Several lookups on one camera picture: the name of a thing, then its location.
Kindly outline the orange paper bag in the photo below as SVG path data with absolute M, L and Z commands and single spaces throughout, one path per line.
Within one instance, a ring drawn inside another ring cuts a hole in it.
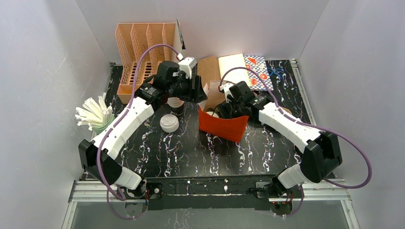
M 239 143 L 245 133 L 248 116 L 243 115 L 236 118 L 220 118 L 219 112 L 212 115 L 209 109 L 214 109 L 219 103 L 225 101 L 225 95 L 218 90 L 220 81 L 213 80 L 204 87 L 207 92 L 207 100 L 198 104 L 199 129 L 201 131 L 225 138 Z

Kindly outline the white plastic cup lid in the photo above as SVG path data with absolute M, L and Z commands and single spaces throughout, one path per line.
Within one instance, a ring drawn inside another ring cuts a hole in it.
M 215 117 L 215 118 L 219 118 L 218 113 L 215 112 L 215 111 L 207 111 L 206 113 L 207 113 L 208 115 L 210 115 L 210 116 Z

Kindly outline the brown pulp cup carrier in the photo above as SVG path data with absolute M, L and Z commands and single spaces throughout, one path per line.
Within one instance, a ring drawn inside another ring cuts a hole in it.
M 285 107 L 281 107 L 285 112 L 287 112 L 287 113 L 289 113 L 289 114 L 291 114 L 292 115 L 292 112 L 289 110 L 289 109 L 287 109 L 287 108 L 285 108 Z

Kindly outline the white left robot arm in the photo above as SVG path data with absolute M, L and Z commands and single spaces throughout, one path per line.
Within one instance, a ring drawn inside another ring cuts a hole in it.
M 142 176 L 119 165 L 115 159 L 129 137 L 168 98 L 176 97 L 193 103 L 206 100 L 196 64 L 197 61 L 192 57 L 186 57 L 179 63 L 162 61 L 157 73 L 148 77 L 135 90 L 132 103 L 125 107 L 106 130 L 91 141 L 84 139 L 79 144 L 78 151 L 84 171 L 99 181 L 106 180 L 108 185 L 139 189 L 145 183 Z

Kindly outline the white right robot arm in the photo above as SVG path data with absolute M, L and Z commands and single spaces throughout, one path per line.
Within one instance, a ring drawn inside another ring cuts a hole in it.
M 286 137 L 303 154 L 301 162 L 284 169 L 272 178 L 268 188 L 274 193 L 306 182 L 319 183 L 342 164 L 338 137 L 328 131 L 300 125 L 300 120 L 276 105 L 268 93 L 255 95 L 244 81 L 218 87 L 226 102 L 223 116 L 247 115 L 258 119 Z

